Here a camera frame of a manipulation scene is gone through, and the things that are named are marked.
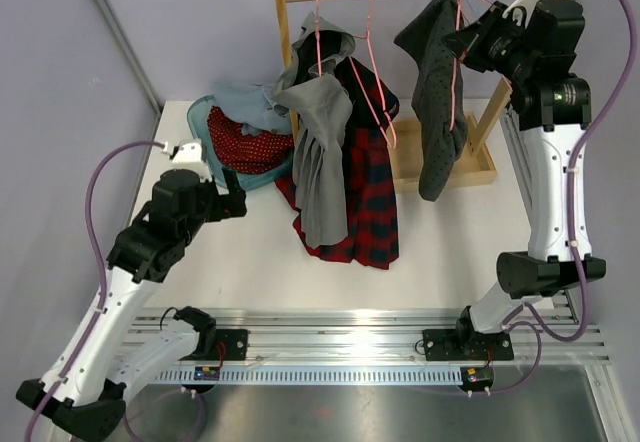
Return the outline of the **red dotted skirt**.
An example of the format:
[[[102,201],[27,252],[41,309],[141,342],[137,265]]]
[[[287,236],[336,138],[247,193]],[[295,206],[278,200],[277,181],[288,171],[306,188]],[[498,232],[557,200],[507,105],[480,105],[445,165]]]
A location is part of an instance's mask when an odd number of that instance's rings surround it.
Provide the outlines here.
[[[218,160],[237,172],[249,175],[266,173],[285,162],[294,147],[291,135],[259,130],[244,134],[242,125],[229,119],[213,106],[207,119],[213,150]]]

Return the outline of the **dark grey dotted skirt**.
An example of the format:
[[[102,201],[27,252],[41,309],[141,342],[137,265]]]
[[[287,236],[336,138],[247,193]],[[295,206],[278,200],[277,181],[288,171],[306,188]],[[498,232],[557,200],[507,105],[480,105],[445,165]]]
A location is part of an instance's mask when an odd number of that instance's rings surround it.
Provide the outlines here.
[[[444,190],[468,138],[463,79],[444,37],[455,32],[457,0],[431,0],[394,38],[415,62],[411,107],[421,124],[423,165],[418,192],[434,202]]]

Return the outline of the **red plaid skirt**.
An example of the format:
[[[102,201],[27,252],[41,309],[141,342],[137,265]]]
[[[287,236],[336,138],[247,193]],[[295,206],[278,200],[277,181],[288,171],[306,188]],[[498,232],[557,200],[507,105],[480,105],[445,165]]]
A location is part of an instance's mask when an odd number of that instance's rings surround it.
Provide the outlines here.
[[[357,261],[387,270],[399,257],[396,195],[385,139],[399,111],[399,100],[374,72],[357,59],[343,59],[335,76],[352,102],[342,148],[347,237],[307,253],[328,262]]]

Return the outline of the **grey pleated skirt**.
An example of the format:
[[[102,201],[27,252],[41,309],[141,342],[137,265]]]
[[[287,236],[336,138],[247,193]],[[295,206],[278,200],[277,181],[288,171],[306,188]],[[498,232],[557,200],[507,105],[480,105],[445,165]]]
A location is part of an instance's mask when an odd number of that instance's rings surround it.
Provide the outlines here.
[[[323,44],[331,47],[323,75],[317,74],[315,17],[309,13],[291,46],[291,65],[272,91],[276,103],[298,114],[294,207],[300,211],[301,231],[312,248],[337,244],[348,235],[342,146],[352,102],[335,68],[355,49],[351,34],[321,16],[320,20]]]

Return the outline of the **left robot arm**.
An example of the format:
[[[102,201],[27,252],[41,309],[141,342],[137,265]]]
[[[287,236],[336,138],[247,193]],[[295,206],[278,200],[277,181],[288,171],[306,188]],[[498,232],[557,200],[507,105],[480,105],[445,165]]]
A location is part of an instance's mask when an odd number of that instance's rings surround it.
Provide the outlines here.
[[[160,372],[183,358],[225,355],[215,318],[186,306],[120,365],[114,363],[139,311],[184,257],[199,229],[245,216],[245,191],[233,171],[223,174],[224,194],[188,169],[166,171],[154,184],[151,199],[117,235],[96,297],[68,345],[41,378],[18,388],[17,400],[35,416],[82,441],[103,441],[120,424],[127,405]]]

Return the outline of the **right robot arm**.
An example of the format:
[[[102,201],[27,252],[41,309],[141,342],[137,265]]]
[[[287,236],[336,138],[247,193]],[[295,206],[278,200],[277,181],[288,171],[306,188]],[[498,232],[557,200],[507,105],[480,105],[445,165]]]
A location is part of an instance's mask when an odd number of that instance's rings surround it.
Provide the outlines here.
[[[584,26],[582,6],[572,0],[538,0],[532,7],[495,2],[444,39],[467,67],[510,82],[529,158],[531,234],[527,250],[498,256],[496,283],[461,312],[454,328],[423,332],[428,361],[511,360],[507,327],[519,311],[606,273],[584,221],[580,140],[591,123],[591,93],[571,71]]]

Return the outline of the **light blue denim skirt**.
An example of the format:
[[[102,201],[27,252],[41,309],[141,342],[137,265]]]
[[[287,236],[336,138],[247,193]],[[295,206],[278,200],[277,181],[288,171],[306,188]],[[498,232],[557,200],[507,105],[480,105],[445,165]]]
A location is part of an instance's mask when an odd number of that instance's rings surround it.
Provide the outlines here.
[[[211,95],[227,118],[241,125],[243,135],[292,134],[289,110],[272,98],[274,83],[216,81]]]

